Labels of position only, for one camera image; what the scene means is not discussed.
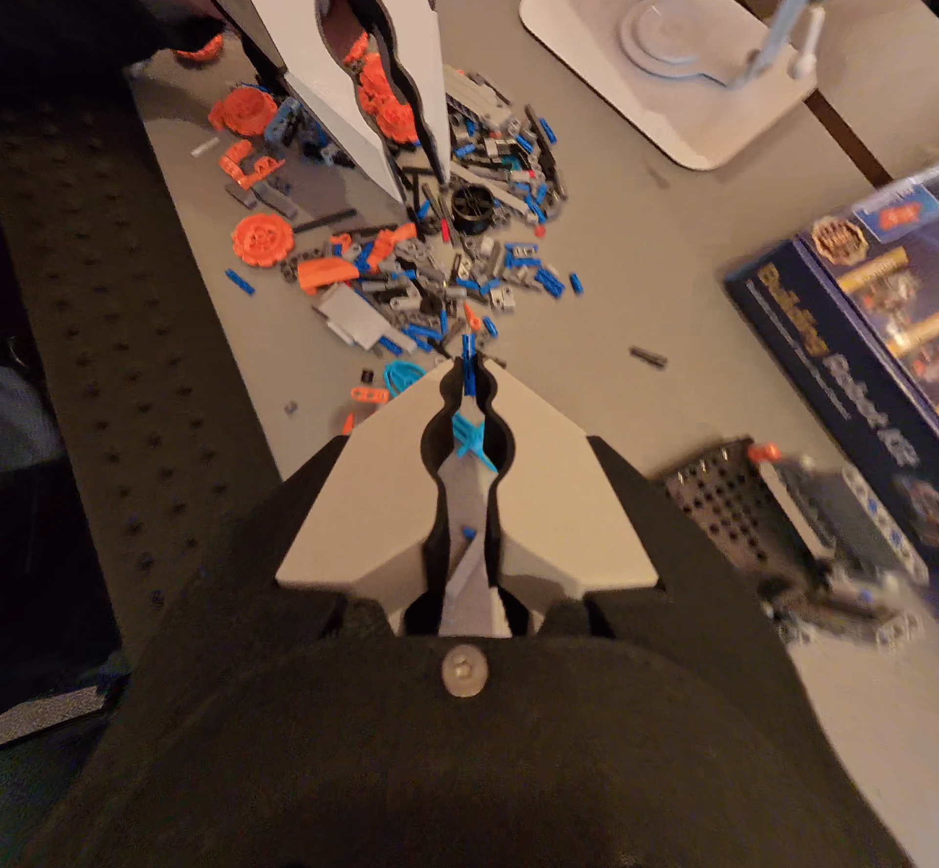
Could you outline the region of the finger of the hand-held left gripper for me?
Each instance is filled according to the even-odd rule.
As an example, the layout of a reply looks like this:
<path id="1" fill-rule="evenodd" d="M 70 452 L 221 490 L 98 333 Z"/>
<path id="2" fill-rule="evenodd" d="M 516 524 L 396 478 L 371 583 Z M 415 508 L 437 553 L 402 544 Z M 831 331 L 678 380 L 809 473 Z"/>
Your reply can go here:
<path id="1" fill-rule="evenodd" d="M 249 0 L 279 54 L 276 66 L 290 95 L 394 203 L 403 190 L 384 140 L 358 103 L 350 71 L 323 27 L 331 0 Z"/>
<path id="2" fill-rule="evenodd" d="M 450 124 L 443 82 L 436 0 L 349 0 L 364 27 L 376 35 L 386 73 L 410 106 L 415 130 L 441 184 L 450 181 Z"/>

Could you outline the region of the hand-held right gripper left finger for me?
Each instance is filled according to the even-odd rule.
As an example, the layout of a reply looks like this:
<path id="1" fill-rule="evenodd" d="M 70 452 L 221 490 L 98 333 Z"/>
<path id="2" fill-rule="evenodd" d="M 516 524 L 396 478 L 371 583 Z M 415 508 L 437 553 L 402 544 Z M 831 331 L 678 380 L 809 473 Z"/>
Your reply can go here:
<path id="1" fill-rule="evenodd" d="M 446 486 L 463 364 L 447 361 L 354 428 L 276 572 L 290 591 L 342 594 L 437 634 L 451 561 Z"/>

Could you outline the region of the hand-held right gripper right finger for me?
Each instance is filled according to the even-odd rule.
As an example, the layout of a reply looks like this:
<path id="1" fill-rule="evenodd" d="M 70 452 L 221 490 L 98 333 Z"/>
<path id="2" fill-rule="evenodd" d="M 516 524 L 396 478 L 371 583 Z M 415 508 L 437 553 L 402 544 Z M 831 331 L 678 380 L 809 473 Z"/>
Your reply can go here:
<path id="1" fill-rule="evenodd" d="M 511 634 L 586 595 L 653 589 L 659 574 L 586 431 L 490 359 L 476 361 L 492 599 Z"/>

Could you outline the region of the pile of plastic building pieces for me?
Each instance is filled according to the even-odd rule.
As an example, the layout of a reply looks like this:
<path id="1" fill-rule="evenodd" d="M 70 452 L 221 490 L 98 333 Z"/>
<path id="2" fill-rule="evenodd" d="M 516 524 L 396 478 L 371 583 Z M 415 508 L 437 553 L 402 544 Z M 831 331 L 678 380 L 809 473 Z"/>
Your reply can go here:
<path id="1" fill-rule="evenodd" d="M 265 431 L 273 421 L 310 424 L 330 404 L 350 405 L 349 431 L 357 415 L 388 401 L 382 381 L 387 362 L 441 363 L 475 333 L 485 349 L 499 338 L 504 315 L 514 310 L 518 289 L 559 297 L 566 278 L 546 264 L 538 242 L 562 212 L 566 194 L 546 164 L 537 161 L 556 137 L 543 118 L 531 120 L 512 108 L 492 82 L 469 70 L 444 67 L 447 108 L 456 138 L 456 173 L 439 184 L 420 142 L 392 151 L 395 174 L 404 179 L 403 205 L 380 203 L 356 166 L 314 162 L 290 149 L 276 178 L 299 212 L 294 251 L 271 268 L 246 265 L 233 250 L 232 233 L 249 215 L 272 214 L 258 203 L 247 208 L 226 186 L 219 158 L 238 137 L 208 122 L 213 105 L 238 85 L 261 86 L 234 35 L 210 40 L 201 52 L 170 52 L 159 70 L 191 100 L 179 117 L 199 142 L 179 164 L 179 187 L 198 218 L 194 246 L 212 301 L 252 407 Z M 496 199 L 495 223 L 484 235 L 467 236 L 452 226 L 450 197 L 458 186 L 486 187 Z M 379 310 L 393 330 L 365 350 L 347 345 L 313 308 L 299 287 L 300 262 L 341 256 L 360 276 L 347 282 Z M 335 400 L 319 392 L 337 391 Z"/>

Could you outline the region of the small black machine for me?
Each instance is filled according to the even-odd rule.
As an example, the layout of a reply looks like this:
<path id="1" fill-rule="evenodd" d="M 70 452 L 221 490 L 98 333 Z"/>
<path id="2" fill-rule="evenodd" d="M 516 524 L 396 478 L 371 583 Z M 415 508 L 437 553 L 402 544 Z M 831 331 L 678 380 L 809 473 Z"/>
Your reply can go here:
<path id="1" fill-rule="evenodd" d="M 747 437 L 705 447 L 658 482 L 784 642 L 828 636 L 894 649 L 920 635 L 910 603 L 929 569 L 854 466 L 820 469 Z"/>

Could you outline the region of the white book stand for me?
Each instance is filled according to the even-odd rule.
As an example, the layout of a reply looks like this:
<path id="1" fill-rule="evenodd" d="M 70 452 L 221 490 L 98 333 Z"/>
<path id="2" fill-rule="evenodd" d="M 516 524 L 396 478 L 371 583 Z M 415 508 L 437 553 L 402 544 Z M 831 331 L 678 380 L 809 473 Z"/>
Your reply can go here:
<path id="1" fill-rule="evenodd" d="M 813 92 L 819 0 L 522 0 L 523 26 L 676 164 L 718 169 Z"/>

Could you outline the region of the black spoked wheel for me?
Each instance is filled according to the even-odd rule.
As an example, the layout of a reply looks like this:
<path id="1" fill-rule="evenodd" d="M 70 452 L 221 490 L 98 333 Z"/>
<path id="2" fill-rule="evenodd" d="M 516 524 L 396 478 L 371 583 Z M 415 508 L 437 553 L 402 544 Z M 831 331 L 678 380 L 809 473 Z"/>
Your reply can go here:
<path id="1" fill-rule="evenodd" d="M 463 235 L 484 235 L 495 223 L 496 199 L 484 186 L 465 184 L 453 189 L 450 209 L 452 226 Z"/>

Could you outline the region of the white panel piece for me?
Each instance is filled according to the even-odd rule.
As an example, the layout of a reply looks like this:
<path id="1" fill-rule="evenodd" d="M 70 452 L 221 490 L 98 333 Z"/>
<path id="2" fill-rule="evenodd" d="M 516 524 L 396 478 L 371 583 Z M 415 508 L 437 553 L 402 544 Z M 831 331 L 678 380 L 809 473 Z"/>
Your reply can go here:
<path id="1" fill-rule="evenodd" d="M 334 285 L 313 297 L 313 308 L 347 345 L 371 350 L 393 330 L 390 322 L 351 287 Z"/>

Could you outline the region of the orange panel piece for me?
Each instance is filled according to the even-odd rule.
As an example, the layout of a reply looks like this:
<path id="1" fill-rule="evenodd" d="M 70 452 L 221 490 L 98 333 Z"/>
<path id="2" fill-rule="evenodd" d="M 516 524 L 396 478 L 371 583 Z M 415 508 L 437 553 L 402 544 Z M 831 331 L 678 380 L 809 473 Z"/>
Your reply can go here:
<path id="1" fill-rule="evenodd" d="M 307 259 L 297 268 L 299 287 L 307 296 L 314 296 L 324 287 L 352 282 L 359 276 L 357 265 L 341 256 Z"/>

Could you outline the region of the blue cardboard kit box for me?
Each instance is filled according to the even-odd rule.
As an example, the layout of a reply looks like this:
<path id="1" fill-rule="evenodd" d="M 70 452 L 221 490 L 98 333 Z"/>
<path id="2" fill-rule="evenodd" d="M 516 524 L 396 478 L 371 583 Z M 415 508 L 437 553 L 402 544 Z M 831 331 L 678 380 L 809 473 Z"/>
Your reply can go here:
<path id="1" fill-rule="evenodd" d="M 816 218 L 724 287 L 894 517 L 936 546 L 937 163 Z"/>

